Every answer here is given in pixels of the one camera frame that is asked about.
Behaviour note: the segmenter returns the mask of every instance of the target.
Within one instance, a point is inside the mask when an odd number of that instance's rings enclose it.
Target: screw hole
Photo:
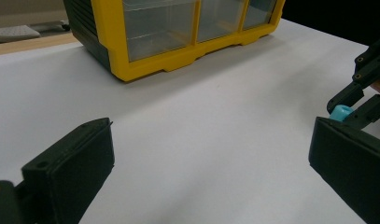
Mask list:
[[[47,161],[42,161],[42,162],[40,162],[36,167],[37,168],[44,168],[44,167],[46,167],[46,166],[48,166],[49,164],[48,164],[48,162]]]

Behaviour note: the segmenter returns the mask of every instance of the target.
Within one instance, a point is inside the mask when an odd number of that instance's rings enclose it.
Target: yellow storage drawer cabinet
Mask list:
[[[273,32],[285,0],[64,0],[73,35],[116,77],[172,71]]]

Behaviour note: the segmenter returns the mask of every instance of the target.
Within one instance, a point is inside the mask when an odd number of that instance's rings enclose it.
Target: white tabletop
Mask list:
[[[1,55],[0,179],[20,183],[26,162],[110,117],[116,166],[81,223],[363,223],[307,157],[315,117],[365,49],[282,20],[129,84],[79,43]],[[367,132],[380,137],[380,120]]]

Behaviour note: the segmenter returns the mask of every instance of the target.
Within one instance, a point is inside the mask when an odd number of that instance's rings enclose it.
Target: yellow frame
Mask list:
[[[108,50],[111,73],[116,77],[131,81],[157,71],[166,72],[189,65],[206,53],[223,49],[231,45],[246,45],[257,41],[261,36],[273,32],[282,16],[285,0],[277,0],[271,20],[268,24],[243,30],[246,10],[250,0],[244,1],[239,30],[213,40],[198,43],[198,25],[200,19],[201,1],[195,3],[195,14],[191,44],[185,48],[171,50],[134,62],[129,62],[126,43],[125,20],[122,0],[91,0],[93,15],[98,31],[99,42]]]

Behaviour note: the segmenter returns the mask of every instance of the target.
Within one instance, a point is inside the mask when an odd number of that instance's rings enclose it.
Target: blue object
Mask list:
[[[330,114],[330,119],[335,119],[338,121],[344,121],[347,116],[349,116],[354,109],[347,105],[337,105],[332,113]]]

